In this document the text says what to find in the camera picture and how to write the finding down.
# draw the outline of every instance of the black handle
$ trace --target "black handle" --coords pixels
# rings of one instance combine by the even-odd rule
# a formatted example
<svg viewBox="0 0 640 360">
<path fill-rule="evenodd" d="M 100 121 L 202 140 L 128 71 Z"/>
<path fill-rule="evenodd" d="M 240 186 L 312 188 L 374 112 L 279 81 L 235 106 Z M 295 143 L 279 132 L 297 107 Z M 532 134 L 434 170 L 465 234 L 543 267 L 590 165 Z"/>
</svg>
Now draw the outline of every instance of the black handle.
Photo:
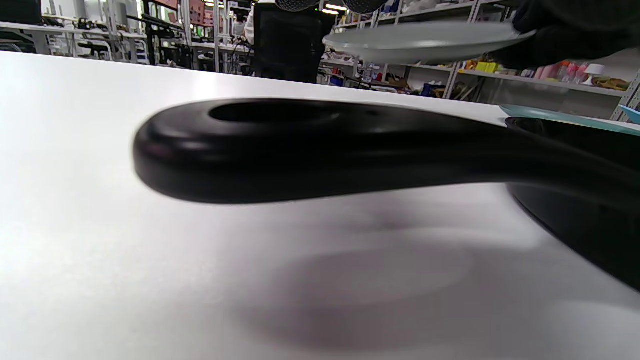
<svg viewBox="0 0 640 360">
<path fill-rule="evenodd" d="M 525 131 L 392 106 L 276 99 L 187 104 L 144 124 L 134 162 L 151 188 L 196 202 L 509 182 L 640 209 L 640 174 L 628 167 Z"/>
</svg>

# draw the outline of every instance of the red panel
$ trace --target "red panel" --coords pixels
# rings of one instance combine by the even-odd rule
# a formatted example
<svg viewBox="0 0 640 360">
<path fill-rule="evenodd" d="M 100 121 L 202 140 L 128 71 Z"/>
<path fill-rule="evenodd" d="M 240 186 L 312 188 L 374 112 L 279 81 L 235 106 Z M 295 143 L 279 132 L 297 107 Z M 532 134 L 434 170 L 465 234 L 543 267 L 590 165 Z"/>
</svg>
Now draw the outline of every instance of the red panel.
<svg viewBox="0 0 640 360">
<path fill-rule="evenodd" d="M 153 0 L 153 2 L 158 3 L 167 8 L 178 10 L 178 0 Z"/>
<path fill-rule="evenodd" d="M 212 8 L 206 8 L 204 10 L 204 26 L 213 28 L 213 9 Z"/>
<path fill-rule="evenodd" d="M 191 23 L 193 25 L 204 26 L 204 1 L 189 0 L 189 7 L 191 8 Z"/>
</svg>

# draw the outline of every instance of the black pan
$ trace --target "black pan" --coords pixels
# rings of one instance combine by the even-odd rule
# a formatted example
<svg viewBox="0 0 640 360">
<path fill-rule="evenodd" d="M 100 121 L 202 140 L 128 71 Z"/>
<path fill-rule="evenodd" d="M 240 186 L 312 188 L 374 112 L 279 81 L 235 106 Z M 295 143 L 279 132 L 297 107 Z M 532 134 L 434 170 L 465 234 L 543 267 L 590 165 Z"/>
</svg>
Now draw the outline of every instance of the black pan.
<svg viewBox="0 0 640 360">
<path fill-rule="evenodd" d="M 217 204 L 509 183 L 551 233 L 640 289 L 640 139 L 538 119 L 507 126 L 393 106 L 207 101 L 154 115 L 134 163 L 160 193 Z"/>
</svg>

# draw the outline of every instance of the ceiling light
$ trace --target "ceiling light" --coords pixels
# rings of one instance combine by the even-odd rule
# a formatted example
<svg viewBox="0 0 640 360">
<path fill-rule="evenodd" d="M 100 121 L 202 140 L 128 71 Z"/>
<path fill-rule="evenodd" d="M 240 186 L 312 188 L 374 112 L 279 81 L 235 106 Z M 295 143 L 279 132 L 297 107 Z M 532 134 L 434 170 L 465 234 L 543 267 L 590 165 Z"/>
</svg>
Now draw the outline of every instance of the ceiling light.
<svg viewBox="0 0 640 360">
<path fill-rule="evenodd" d="M 325 5 L 325 7 L 327 9 L 334 9 L 334 10 L 338 10 L 338 11 L 341 11 L 341 12 L 347 11 L 347 8 L 345 8 L 344 6 L 337 6 L 337 5 L 327 4 L 327 5 Z"/>
</svg>

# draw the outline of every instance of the plate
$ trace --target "plate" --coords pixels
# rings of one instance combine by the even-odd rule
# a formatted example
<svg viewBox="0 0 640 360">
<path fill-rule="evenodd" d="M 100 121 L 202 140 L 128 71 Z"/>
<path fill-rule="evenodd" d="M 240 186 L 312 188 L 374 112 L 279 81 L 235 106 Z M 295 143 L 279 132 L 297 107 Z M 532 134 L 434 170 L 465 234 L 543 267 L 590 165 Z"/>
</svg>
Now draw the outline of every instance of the plate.
<svg viewBox="0 0 640 360">
<path fill-rule="evenodd" d="M 640 136 L 640 131 L 616 125 L 615 122 L 605 120 L 593 120 L 586 117 L 568 115 L 556 111 L 549 111 L 536 108 L 528 108 L 526 106 L 502 105 L 500 106 L 510 117 L 530 117 L 535 119 L 543 119 L 557 122 L 564 122 L 572 125 L 580 125 L 592 127 L 595 129 L 614 131 L 616 133 L 625 133 L 634 136 Z"/>
<path fill-rule="evenodd" d="M 624 105 L 618 105 L 618 106 L 622 109 L 622 111 L 625 112 L 625 114 L 627 114 L 631 122 L 633 122 L 634 124 L 640 124 L 640 111 L 633 110 L 632 108 L 629 108 Z"/>
<path fill-rule="evenodd" d="M 508 23 L 434 21 L 329 34 L 323 42 L 371 62 L 438 64 L 476 58 L 533 34 L 519 34 Z"/>
</svg>

